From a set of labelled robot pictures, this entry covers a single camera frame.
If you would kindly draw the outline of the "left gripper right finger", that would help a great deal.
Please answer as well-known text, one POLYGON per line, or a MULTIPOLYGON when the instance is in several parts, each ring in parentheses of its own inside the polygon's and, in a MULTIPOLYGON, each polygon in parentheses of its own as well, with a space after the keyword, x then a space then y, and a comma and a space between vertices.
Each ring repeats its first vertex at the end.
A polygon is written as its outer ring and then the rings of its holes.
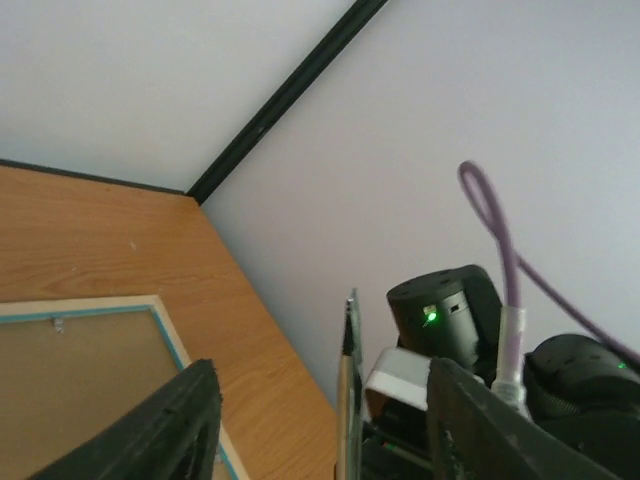
POLYGON ((435 358, 427 431, 437 479, 636 479, 639 383, 580 360, 525 367, 524 416, 454 361, 435 358))

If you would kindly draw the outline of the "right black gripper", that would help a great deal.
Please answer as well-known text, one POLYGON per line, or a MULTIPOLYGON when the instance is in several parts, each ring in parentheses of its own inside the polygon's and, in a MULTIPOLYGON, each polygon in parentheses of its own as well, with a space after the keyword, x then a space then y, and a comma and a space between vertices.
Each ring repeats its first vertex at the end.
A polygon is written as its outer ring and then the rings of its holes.
POLYGON ((433 479, 426 412, 396 399, 363 424, 362 478, 433 479))

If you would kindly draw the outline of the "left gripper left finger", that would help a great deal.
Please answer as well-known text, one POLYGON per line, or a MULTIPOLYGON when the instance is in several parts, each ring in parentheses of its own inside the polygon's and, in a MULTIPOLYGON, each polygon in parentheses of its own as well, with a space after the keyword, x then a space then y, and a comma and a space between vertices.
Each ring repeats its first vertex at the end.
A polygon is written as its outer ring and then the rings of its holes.
POLYGON ((210 479, 221 430, 213 361, 199 359, 33 479, 210 479))

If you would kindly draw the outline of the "blue wooden photo frame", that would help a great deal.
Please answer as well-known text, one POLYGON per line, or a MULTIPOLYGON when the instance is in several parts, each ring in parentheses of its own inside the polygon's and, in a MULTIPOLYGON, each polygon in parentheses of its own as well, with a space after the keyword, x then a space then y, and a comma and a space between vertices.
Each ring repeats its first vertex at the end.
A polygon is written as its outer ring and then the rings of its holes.
MULTIPOLYGON (((2 477, 33 479, 194 361, 155 295, 3 304, 2 477)), ((210 479, 247 477, 221 421, 210 479)))

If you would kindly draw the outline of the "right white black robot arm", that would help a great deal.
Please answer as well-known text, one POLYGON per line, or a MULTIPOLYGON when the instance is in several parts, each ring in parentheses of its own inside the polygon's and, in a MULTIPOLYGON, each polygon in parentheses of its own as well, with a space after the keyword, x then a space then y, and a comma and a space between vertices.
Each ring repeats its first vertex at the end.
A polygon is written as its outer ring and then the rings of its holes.
POLYGON ((490 390, 503 304, 476 265, 422 275, 387 301, 398 342, 365 386, 366 479, 635 479, 639 366, 559 334, 524 357, 525 410, 490 390))

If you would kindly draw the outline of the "black enclosure frame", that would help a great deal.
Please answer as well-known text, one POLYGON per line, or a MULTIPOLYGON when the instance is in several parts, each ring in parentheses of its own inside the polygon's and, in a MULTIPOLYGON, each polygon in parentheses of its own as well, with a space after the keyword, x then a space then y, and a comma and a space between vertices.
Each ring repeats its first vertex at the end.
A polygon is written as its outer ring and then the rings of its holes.
POLYGON ((5 1, 4 166, 205 201, 380 1, 5 1))

